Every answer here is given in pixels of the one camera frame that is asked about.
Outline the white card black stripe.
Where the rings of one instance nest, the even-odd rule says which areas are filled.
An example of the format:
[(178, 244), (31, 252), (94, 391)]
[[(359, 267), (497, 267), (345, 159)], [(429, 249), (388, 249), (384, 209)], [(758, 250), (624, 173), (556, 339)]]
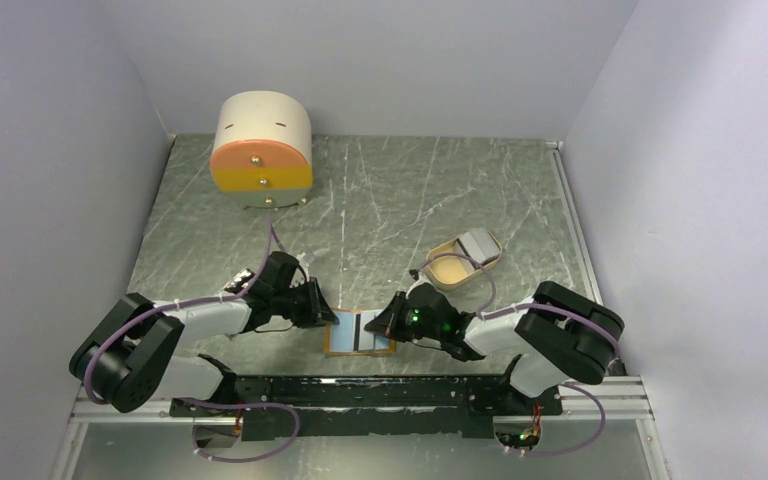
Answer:
[(375, 335), (364, 330), (364, 326), (380, 310), (364, 310), (352, 314), (353, 330), (350, 340), (352, 352), (377, 352), (390, 349), (390, 340), (387, 337)]

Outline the orange blue card holder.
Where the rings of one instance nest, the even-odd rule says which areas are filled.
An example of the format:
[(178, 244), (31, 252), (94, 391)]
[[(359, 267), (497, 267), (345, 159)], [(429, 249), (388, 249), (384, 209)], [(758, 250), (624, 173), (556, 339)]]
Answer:
[(396, 352), (396, 342), (365, 329), (379, 313), (377, 310), (334, 310), (336, 323), (326, 326), (326, 356), (382, 356)]

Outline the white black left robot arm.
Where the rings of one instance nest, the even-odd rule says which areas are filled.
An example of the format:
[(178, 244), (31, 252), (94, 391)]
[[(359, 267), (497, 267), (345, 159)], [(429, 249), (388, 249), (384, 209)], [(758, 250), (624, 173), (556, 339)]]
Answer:
[(240, 402), (238, 376), (217, 359), (179, 349), (209, 337), (257, 333), (276, 317), (299, 329), (334, 325), (316, 278), (301, 260), (273, 251), (236, 274), (216, 296), (153, 302), (121, 297), (72, 355), (68, 370), (87, 397), (129, 413), (152, 399), (196, 399), (221, 416)]

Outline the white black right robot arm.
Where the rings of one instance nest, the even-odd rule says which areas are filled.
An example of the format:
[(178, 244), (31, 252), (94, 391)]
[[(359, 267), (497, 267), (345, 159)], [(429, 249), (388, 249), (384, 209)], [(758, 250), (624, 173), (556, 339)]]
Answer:
[(553, 281), (519, 304), (480, 314), (457, 310), (430, 281), (419, 280), (397, 292), (365, 328), (396, 342), (426, 340), (462, 362), (516, 350), (499, 398), (508, 412), (522, 414), (566, 380), (600, 384), (619, 354), (625, 322)]

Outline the stack of grey cards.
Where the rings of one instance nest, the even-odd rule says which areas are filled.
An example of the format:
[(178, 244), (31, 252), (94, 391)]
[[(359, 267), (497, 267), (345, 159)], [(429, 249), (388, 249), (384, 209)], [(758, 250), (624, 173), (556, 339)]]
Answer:
[(489, 230), (475, 228), (456, 238), (453, 251), (481, 265), (487, 265), (499, 258), (502, 247)]

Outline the beige oval tray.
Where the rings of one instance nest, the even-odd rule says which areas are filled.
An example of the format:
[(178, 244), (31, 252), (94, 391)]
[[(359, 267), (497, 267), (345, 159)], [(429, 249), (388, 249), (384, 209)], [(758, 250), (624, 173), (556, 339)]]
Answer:
[(485, 270), (492, 269), (502, 256), (501, 254), (497, 260), (487, 265), (481, 265), (453, 251), (457, 237), (433, 248), (426, 258), (428, 264), (421, 268), (431, 282), (442, 290), (454, 290), (472, 278), (482, 275)]

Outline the beige orange drawer cabinet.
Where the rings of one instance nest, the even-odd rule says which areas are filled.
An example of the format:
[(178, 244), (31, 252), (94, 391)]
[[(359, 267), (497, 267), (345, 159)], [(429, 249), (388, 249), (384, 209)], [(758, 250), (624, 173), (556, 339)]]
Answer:
[(248, 208), (304, 205), (313, 187), (312, 130), (304, 106), (275, 91), (247, 91), (221, 106), (211, 176)]

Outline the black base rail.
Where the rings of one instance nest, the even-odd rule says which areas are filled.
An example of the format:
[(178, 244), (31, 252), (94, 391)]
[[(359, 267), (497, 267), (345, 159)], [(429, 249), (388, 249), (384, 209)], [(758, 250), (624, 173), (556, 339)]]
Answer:
[(195, 421), (199, 443), (220, 434), (243, 442), (298, 437), (458, 434), (492, 439), (495, 421), (558, 416), (559, 390), (527, 396), (513, 369), (465, 367), (430, 373), (239, 374), (205, 400), (170, 402)]

